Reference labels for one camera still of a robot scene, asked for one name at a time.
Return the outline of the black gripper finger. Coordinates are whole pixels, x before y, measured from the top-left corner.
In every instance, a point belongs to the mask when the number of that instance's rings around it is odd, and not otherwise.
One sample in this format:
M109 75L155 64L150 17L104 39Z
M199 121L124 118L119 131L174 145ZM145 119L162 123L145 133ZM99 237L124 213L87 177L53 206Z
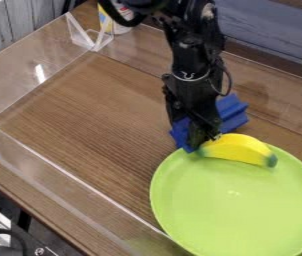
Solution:
M196 150L199 146L216 136L216 129L210 125L200 125L191 121L188 125L188 146Z

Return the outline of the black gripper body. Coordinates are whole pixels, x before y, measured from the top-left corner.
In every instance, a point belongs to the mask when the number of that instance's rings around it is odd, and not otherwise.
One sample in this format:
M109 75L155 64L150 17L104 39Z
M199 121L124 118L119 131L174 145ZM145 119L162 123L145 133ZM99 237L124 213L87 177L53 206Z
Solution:
M163 94L170 124L188 117L200 125L210 125L220 134L222 120L216 109L218 93L214 91L208 79L182 80L172 74L162 75Z

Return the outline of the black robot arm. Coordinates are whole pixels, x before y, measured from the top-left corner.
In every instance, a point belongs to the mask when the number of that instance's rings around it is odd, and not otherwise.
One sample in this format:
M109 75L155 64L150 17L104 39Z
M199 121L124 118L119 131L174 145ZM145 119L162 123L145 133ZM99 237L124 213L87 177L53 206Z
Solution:
M171 71L162 75L174 138L188 152L220 137L216 99L231 92L232 77L222 59L226 37L215 0L97 0L124 27L158 22L172 53Z

